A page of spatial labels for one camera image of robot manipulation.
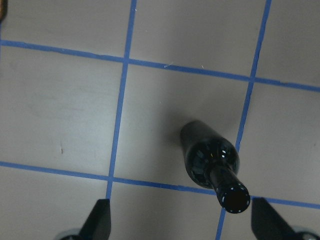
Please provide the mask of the tray-side left gripper right finger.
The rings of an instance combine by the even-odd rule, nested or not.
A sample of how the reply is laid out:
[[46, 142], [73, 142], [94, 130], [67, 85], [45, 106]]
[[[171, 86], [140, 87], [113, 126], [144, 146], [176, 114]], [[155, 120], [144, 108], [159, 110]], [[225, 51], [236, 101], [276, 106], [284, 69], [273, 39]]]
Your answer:
[[299, 240], [300, 235], [263, 197], [251, 203], [251, 230], [257, 240]]

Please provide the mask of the tray-side left gripper left finger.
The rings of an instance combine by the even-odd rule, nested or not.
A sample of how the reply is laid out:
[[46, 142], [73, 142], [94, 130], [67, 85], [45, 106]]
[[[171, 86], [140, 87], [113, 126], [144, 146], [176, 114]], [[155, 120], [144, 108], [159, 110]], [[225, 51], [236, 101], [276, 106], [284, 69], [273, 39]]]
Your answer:
[[110, 200], [99, 199], [96, 201], [78, 235], [81, 240], [108, 240], [110, 234]]

